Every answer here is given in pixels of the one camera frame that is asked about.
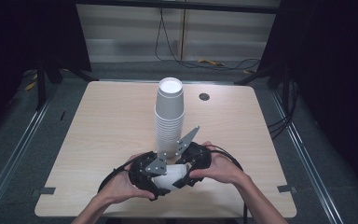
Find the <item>human hand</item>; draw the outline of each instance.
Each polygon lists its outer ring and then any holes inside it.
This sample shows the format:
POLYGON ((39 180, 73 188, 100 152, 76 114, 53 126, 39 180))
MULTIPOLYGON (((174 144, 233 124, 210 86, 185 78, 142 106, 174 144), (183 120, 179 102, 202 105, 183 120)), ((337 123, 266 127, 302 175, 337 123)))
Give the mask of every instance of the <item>human hand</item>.
MULTIPOLYGON (((202 144, 210 150, 215 150, 212 143, 207 141, 202 144)), ((212 153, 212 163, 207 169, 194 170, 190 173, 191 178, 209 177, 221 183, 234 184, 239 176, 244 175, 229 158, 222 154, 212 153)))
MULTIPOLYGON (((133 155, 129 158, 129 161, 141 154, 133 155)), ((131 168, 131 164, 127 165, 123 172, 118 173, 113 177, 97 194, 96 197, 101 198, 108 204, 122 203, 130 198, 148 198, 154 199, 155 196, 152 192, 142 189, 137 189, 130 181, 128 171, 131 168)))

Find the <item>small round object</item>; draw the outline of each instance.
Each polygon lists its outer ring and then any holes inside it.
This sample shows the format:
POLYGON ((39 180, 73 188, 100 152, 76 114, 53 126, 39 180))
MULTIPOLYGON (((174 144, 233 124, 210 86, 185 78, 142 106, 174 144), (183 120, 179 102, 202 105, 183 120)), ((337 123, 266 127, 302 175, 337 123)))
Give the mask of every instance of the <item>small round object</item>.
POLYGON ((207 93, 201 93, 199 98, 202 100, 202 101, 208 101, 211 97, 207 94, 207 93))

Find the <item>wooden table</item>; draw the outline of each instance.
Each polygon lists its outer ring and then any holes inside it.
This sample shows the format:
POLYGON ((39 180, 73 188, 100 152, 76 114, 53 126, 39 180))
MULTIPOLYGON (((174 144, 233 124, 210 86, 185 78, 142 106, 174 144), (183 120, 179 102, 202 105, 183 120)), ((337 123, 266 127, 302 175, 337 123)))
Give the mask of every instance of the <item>wooden table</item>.
MULTIPOLYGON (((156 149, 154 104, 158 83, 91 82, 52 167, 35 213, 76 217, 102 180, 130 155, 156 149)), ((182 135, 199 125, 194 142, 210 140, 232 154, 284 217, 296 215, 282 167, 255 92, 250 87, 185 84, 182 135), (201 93, 210 99, 202 101, 201 93)), ((108 217, 242 217, 242 199, 229 184, 204 178, 150 202, 130 199, 111 205, 108 217)))

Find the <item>person's right hand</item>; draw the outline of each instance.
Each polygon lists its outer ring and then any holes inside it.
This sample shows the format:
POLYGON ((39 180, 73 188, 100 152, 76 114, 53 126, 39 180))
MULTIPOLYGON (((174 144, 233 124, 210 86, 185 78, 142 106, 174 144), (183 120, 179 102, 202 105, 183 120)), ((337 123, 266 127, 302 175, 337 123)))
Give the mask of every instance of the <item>person's right hand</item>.
MULTIPOLYGON (((215 150, 214 147, 211 147, 212 143, 209 141, 202 145, 210 150, 215 150)), ((236 183, 241 175, 244 175, 243 171, 241 171, 229 158, 218 153, 212 153, 212 163, 209 168, 194 170, 190 173, 191 178, 209 177, 226 184, 236 183)))

